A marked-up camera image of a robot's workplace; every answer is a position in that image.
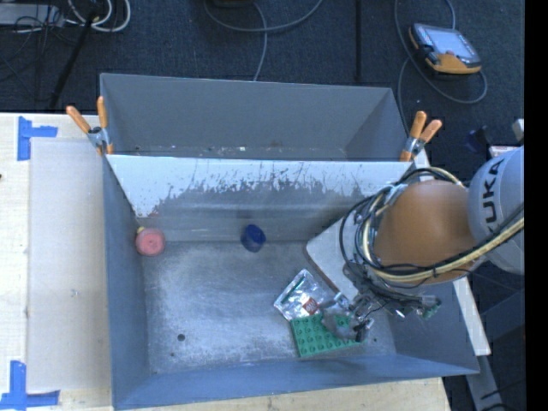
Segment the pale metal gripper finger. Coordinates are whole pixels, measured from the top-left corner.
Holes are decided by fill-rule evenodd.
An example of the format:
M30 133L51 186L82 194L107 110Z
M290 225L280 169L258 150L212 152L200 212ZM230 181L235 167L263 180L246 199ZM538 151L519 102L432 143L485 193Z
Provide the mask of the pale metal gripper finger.
M372 307L361 307L354 310L352 328L354 331L354 340L358 343L363 343L366 340L367 334L372 328L374 323L372 312Z
M336 337L354 337L351 328L353 313L336 302L321 304L322 325Z

